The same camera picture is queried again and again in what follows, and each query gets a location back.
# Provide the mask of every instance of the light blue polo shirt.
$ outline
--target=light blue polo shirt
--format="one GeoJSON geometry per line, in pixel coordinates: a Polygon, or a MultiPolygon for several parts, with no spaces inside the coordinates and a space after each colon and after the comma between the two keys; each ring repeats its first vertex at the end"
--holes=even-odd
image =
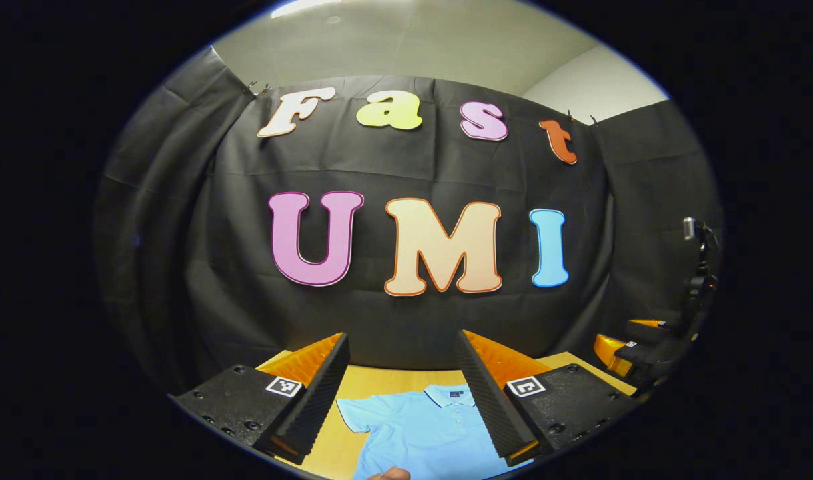
{"type": "Polygon", "coordinates": [[[352,431],[370,432],[353,480],[395,465],[412,480],[482,480],[532,462],[511,468],[498,458],[468,385],[430,385],[337,405],[352,431]]]}

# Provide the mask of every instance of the table surface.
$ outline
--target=table surface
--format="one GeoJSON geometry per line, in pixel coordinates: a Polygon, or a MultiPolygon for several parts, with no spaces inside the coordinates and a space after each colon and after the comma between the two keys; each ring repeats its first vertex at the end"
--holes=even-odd
{"type": "MultiPolygon", "coordinates": [[[[284,350],[258,368],[276,361],[288,353],[291,352],[284,350]]],[[[631,395],[635,391],[633,386],[611,377],[568,352],[543,357],[537,361],[550,368],[577,363],[627,395],[631,395]]],[[[460,370],[391,370],[348,365],[335,398],[360,399],[372,395],[418,392],[427,388],[428,385],[465,385],[465,383],[465,377],[462,376],[460,370]]],[[[311,455],[305,457],[303,465],[293,464],[278,456],[275,458],[321,477],[332,480],[350,480],[368,435],[370,433],[353,433],[351,429],[347,428],[338,412],[338,406],[332,402],[332,407],[323,422],[311,455]]]]}

